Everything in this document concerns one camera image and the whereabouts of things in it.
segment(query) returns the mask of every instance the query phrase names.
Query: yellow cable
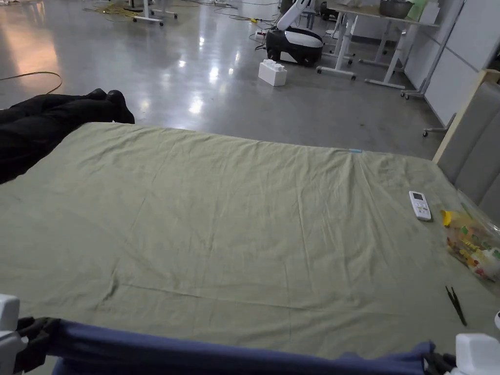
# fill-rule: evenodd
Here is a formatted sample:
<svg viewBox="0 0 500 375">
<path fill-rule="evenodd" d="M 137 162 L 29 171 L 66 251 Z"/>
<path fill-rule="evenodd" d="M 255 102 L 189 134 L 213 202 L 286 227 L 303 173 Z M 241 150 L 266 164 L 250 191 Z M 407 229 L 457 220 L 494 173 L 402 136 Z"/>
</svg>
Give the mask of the yellow cable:
<svg viewBox="0 0 500 375">
<path fill-rule="evenodd" d="M 38 74 L 51 74 L 53 76 L 58 76 L 59 79 L 60 79 L 59 84 L 56 87 L 54 87 L 52 90 L 50 90 L 49 92 L 47 92 L 47 94 L 53 93 L 58 88 L 60 88 L 61 85 L 63 84 L 63 78 L 59 74 L 54 73 L 53 71 L 33 71 L 31 73 L 24 73 L 24 74 L 13 75 L 11 77 L 0 78 L 0 81 L 11 80 L 13 78 L 19 78 L 19 77 L 34 76 L 34 75 L 38 75 Z"/>
<path fill-rule="evenodd" d="M 84 11 L 87 12 L 97 12 L 101 13 L 103 15 L 112 15 L 112 16 L 122 16 L 122 17 L 135 17 L 138 16 L 139 13 L 131 11 L 131 10 L 126 10 L 122 6 L 118 6 L 116 4 L 108 4 L 104 6 L 95 6 L 94 8 L 83 8 Z"/>
</svg>

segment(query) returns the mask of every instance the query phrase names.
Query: blue fabric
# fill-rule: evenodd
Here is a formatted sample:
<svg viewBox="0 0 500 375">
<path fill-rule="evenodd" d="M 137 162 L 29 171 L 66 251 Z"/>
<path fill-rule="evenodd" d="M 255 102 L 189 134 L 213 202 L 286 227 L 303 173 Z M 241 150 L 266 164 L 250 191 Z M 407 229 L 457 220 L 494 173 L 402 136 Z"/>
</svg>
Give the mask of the blue fabric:
<svg viewBox="0 0 500 375">
<path fill-rule="evenodd" d="M 424 375 L 422 355 L 433 350 L 432 342 L 423 342 L 411 352 L 379 359 L 363 359 L 346 353 L 330 360 L 123 332 L 62 320 L 48 354 L 60 357 L 52 372 L 55 375 Z"/>
</svg>

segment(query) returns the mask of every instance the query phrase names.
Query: black pants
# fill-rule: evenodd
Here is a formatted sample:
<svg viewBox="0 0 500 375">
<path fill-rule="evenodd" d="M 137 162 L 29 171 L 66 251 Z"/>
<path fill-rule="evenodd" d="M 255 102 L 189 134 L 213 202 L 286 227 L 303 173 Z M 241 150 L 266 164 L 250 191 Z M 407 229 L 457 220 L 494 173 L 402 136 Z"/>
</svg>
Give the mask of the black pants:
<svg viewBox="0 0 500 375">
<path fill-rule="evenodd" d="M 25 173 L 82 124 L 112 122 L 119 110 L 108 100 L 57 94 L 0 110 L 0 184 Z"/>
</svg>

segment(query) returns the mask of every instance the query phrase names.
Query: air conditioner remote control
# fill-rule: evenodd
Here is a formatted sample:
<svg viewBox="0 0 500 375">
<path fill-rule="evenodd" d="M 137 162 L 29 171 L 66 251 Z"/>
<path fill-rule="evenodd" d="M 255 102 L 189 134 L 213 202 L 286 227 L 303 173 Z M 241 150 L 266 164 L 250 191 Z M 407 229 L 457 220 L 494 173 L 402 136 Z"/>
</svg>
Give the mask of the air conditioner remote control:
<svg viewBox="0 0 500 375">
<path fill-rule="evenodd" d="M 416 217 L 419 220 L 423 220 L 424 222 L 428 222 L 431 220 L 431 210 L 429 209 L 429 205 L 427 204 L 426 197 L 417 191 L 410 191 L 409 198 L 411 200 L 411 205 L 413 206 L 413 211 L 415 212 Z"/>
</svg>

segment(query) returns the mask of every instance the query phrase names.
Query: mattress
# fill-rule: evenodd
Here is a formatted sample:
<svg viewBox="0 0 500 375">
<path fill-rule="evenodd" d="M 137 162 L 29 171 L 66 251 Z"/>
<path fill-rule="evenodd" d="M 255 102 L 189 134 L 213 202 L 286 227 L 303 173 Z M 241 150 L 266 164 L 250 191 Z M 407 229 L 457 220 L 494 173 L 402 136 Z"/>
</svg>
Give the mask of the mattress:
<svg viewBox="0 0 500 375">
<path fill-rule="evenodd" d="M 493 335 L 500 309 L 445 250 L 439 210 L 458 206 L 428 160 L 89 123 L 0 185 L 0 292 L 22 315 L 175 339 L 453 352 L 458 333 Z"/>
</svg>

